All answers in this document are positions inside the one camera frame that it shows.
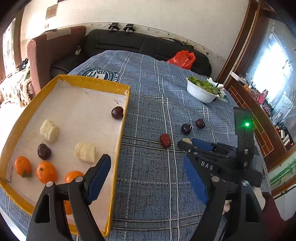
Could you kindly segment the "large banana piece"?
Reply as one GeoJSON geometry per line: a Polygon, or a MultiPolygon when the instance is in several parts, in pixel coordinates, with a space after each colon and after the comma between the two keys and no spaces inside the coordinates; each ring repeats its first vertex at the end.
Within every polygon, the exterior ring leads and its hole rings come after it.
{"type": "Polygon", "coordinates": [[[47,142],[51,144],[56,142],[59,137],[59,133],[59,127],[49,119],[45,120],[40,127],[40,134],[47,142]]]}

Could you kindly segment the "wooden glass door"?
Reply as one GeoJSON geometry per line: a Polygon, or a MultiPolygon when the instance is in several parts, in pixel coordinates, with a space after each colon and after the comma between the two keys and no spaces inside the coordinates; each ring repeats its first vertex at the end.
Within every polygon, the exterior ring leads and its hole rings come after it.
{"type": "Polygon", "coordinates": [[[23,12],[24,9],[20,10],[1,34],[1,81],[22,61],[20,35],[23,12]]]}

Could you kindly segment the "small orange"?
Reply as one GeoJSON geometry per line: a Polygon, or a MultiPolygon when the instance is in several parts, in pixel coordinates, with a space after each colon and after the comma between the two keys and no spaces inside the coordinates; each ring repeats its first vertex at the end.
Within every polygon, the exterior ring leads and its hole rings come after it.
{"type": "Polygon", "coordinates": [[[67,215],[71,215],[72,214],[72,208],[71,208],[71,203],[68,200],[64,201],[64,207],[65,207],[65,212],[67,215]]]}
{"type": "Polygon", "coordinates": [[[48,161],[42,161],[38,164],[36,175],[43,184],[50,181],[56,182],[58,177],[55,166],[48,161]]]}

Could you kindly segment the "black leather sofa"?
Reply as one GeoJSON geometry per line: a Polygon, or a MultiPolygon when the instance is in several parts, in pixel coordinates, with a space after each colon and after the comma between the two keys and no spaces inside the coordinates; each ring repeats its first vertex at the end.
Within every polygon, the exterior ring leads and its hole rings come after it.
{"type": "Polygon", "coordinates": [[[87,61],[92,56],[106,50],[122,50],[151,56],[156,60],[168,61],[178,51],[193,52],[196,60],[191,71],[199,75],[210,76],[212,67],[208,57],[195,50],[193,46],[182,44],[179,40],[166,40],[139,33],[126,33],[122,31],[92,30],[79,43],[81,52],[76,55],[74,51],[55,61],[49,70],[51,78],[59,74],[68,74],[74,68],[87,61]]]}

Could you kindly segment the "white bowl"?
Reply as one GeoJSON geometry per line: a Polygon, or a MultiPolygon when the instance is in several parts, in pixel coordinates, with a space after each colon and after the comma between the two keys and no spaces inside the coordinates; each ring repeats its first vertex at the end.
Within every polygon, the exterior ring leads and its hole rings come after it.
{"type": "Polygon", "coordinates": [[[187,92],[195,97],[197,100],[203,103],[211,103],[214,99],[219,97],[218,94],[212,94],[201,87],[198,87],[194,83],[192,83],[189,78],[187,80],[187,92]]]}

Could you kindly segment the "patterned covered bench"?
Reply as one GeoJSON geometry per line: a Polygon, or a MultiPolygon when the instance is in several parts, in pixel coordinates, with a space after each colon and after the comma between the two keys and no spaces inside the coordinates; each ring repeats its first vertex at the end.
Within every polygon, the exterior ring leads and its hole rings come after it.
{"type": "Polygon", "coordinates": [[[16,103],[27,106],[35,97],[30,73],[30,61],[26,58],[16,70],[1,82],[1,104],[16,103]]]}

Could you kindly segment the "blue plaid tablecloth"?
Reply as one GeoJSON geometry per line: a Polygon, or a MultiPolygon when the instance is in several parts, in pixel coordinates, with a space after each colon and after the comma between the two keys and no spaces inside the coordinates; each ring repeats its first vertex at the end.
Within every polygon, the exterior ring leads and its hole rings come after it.
{"type": "MultiPolygon", "coordinates": [[[[130,86],[120,143],[111,231],[106,240],[189,240],[205,204],[184,169],[184,138],[237,146],[235,102],[202,103],[187,92],[193,72],[165,61],[128,51],[107,50],[85,61],[68,75],[98,78],[130,86]],[[196,120],[205,127],[199,129],[196,120]],[[181,132],[192,125],[189,135],[181,132]],[[171,146],[160,136],[167,133],[171,146]]],[[[23,234],[31,216],[18,208],[1,188],[1,209],[23,234]]]]}

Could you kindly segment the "black clamp device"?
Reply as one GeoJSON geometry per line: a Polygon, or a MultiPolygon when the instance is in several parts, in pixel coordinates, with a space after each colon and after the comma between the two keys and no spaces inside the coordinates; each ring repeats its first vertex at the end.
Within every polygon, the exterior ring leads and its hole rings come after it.
{"type": "Polygon", "coordinates": [[[117,23],[117,22],[113,22],[113,23],[111,23],[111,24],[109,25],[109,27],[108,27],[108,30],[109,30],[110,32],[112,32],[112,31],[114,31],[114,30],[119,31],[119,30],[120,30],[119,23],[117,23]]]}
{"type": "Polygon", "coordinates": [[[123,28],[123,31],[126,33],[135,32],[134,25],[133,24],[126,24],[125,27],[123,28]]]}

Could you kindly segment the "orange with green leaf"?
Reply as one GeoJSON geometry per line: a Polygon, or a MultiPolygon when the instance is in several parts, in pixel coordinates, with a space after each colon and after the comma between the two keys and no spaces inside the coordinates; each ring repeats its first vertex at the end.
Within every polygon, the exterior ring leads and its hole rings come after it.
{"type": "Polygon", "coordinates": [[[29,177],[32,173],[32,165],[30,160],[25,156],[19,156],[16,158],[14,168],[17,174],[22,178],[29,177]]]}

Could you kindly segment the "yellow edged white tray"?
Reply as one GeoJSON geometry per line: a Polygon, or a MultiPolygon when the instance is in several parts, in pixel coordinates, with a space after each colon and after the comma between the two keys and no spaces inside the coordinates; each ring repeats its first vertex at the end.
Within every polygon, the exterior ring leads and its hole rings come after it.
{"type": "Polygon", "coordinates": [[[111,168],[97,200],[90,210],[104,237],[111,231],[115,202],[120,143],[125,120],[116,120],[111,111],[116,106],[128,108],[130,86],[113,81],[59,75],[51,80],[28,104],[15,122],[1,153],[1,188],[22,211],[32,215],[44,184],[37,178],[41,162],[38,145],[45,142],[40,127],[47,119],[60,129],[55,143],[49,144],[49,161],[55,166],[57,183],[63,183],[70,171],[86,172],[92,164],[74,156],[77,143],[92,143],[96,157],[108,154],[111,168]],[[14,163],[17,157],[30,160],[32,173],[22,178],[14,163]]]}

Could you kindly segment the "green leafy vegetables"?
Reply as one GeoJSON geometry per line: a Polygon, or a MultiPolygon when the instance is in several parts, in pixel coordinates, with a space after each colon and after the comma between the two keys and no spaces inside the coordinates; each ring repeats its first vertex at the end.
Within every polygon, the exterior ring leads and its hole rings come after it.
{"type": "Polygon", "coordinates": [[[196,76],[190,76],[188,79],[190,82],[192,82],[196,86],[200,87],[201,89],[211,94],[217,95],[219,93],[219,89],[216,86],[212,85],[207,80],[199,80],[198,77],[196,76]]]}

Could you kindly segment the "red plastic bag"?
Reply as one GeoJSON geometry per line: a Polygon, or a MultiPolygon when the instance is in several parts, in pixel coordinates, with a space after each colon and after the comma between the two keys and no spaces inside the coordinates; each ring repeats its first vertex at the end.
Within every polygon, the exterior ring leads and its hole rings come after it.
{"type": "Polygon", "coordinates": [[[167,63],[190,70],[195,61],[196,57],[193,52],[189,52],[188,50],[181,50],[177,54],[175,54],[174,57],[169,59],[167,63]]]}

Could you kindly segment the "orange tangerine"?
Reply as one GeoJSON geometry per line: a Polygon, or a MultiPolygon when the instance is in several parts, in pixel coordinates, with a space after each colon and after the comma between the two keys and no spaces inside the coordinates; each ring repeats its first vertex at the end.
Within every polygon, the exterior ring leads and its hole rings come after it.
{"type": "Polygon", "coordinates": [[[70,183],[75,180],[76,177],[84,176],[84,174],[80,171],[71,171],[65,176],[65,182],[70,183]]]}

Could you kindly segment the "red jujube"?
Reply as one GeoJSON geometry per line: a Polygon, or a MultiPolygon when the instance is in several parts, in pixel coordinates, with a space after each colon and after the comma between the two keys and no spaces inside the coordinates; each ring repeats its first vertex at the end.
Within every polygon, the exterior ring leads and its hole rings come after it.
{"type": "Polygon", "coordinates": [[[169,148],[171,146],[171,138],[167,133],[161,134],[160,142],[164,148],[169,148]]]}

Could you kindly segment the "wooden cabinet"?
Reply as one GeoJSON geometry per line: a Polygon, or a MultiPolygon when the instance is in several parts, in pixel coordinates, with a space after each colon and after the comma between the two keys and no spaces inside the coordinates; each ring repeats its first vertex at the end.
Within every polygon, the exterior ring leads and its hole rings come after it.
{"type": "Polygon", "coordinates": [[[269,171],[295,152],[295,1],[249,1],[218,82],[250,109],[269,171]]]}

